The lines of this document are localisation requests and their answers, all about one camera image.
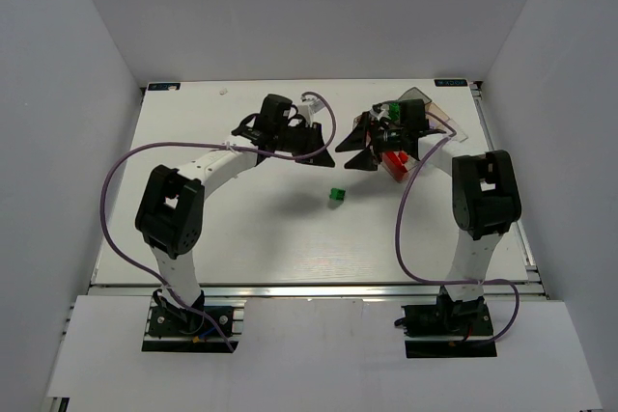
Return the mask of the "green lego upturned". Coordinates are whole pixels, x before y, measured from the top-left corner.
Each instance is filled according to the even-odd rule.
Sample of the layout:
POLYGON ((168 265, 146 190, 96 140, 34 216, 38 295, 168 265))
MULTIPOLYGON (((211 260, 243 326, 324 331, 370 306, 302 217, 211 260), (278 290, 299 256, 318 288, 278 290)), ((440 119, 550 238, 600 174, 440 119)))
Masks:
POLYGON ((397 101, 391 101, 388 104, 387 109, 387 118, 393 122, 396 122, 400 119, 401 111, 400 111, 400 103, 397 101))

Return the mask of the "red 2x3 lego brick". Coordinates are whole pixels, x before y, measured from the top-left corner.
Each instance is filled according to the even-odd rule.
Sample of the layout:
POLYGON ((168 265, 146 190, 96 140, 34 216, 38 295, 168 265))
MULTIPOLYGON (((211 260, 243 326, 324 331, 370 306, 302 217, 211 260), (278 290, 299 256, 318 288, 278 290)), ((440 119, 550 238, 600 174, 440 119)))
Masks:
POLYGON ((405 181, 409 175, 409 156, 404 151, 388 151, 381 156, 385 171, 398 183, 405 181))

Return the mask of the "green slanted lego brick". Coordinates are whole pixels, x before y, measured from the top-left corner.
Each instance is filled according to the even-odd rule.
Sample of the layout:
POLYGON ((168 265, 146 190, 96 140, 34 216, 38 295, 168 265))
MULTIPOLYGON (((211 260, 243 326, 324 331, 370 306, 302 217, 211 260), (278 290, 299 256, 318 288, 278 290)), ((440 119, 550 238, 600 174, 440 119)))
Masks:
POLYGON ((346 190, 341 188, 331 188, 329 192, 329 200, 333 202, 344 202, 346 190))

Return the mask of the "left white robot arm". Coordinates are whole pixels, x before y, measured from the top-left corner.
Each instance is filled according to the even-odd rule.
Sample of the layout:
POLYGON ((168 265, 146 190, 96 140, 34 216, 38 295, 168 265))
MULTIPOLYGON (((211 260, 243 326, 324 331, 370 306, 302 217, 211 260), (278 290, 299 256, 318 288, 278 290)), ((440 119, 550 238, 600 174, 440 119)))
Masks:
POLYGON ((325 140, 322 125, 314 121, 323 109, 335 132, 334 111, 319 94, 302 94, 299 105, 268 94, 260 111, 242 119, 225 142, 206 144, 203 156, 182 166, 159 165, 151 171, 135 227, 151 248, 163 291, 175 306, 200 309, 204 305, 192 250, 203 229, 204 204, 210 195, 269 158, 335 166, 328 152, 334 137, 325 140))

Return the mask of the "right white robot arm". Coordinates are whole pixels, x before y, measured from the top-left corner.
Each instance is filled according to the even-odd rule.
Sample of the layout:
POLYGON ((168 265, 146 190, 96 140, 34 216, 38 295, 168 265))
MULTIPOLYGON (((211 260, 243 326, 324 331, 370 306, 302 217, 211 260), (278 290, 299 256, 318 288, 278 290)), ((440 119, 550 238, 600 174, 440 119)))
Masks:
POLYGON ((396 104, 396 118, 389 117, 384 103, 362 113, 336 150, 353 152, 345 167, 358 171, 375 171, 386 153, 404 152, 416 162, 406 194, 427 164, 450 177, 452 212, 459 234, 450 270, 437 286, 446 301, 475 307, 483 297, 495 248, 521 216, 510 154, 469 153, 457 141, 455 127, 427 111, 422 100, 399 100, 396 104))

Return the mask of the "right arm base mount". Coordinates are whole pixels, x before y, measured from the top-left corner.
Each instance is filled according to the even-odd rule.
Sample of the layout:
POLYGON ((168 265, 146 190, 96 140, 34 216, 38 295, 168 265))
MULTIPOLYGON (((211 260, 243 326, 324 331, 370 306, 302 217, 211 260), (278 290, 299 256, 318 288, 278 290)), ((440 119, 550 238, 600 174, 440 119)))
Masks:
POLYGON ((405 334, 408 359, 495 358, 493 326, 483 296, 453 301, 442 288, 431 305, 406 305, 394 327, 405 334))

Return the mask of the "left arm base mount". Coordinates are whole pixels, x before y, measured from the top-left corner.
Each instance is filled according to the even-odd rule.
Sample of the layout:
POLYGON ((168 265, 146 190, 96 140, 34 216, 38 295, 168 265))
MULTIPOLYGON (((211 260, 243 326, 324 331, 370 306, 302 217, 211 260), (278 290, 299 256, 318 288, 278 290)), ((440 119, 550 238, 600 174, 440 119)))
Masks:
MULTIPOLYGON (((230 345, 236 348, 240 335, 239 308, 204 305, 204 302, 204 296, 200 296, 197 308, 217 323, 230 345)), ((141 350, 156 353, 231 353, 212 322, 185 308, 174 306, 161 289, 155 290, 151 298, 141 350)))

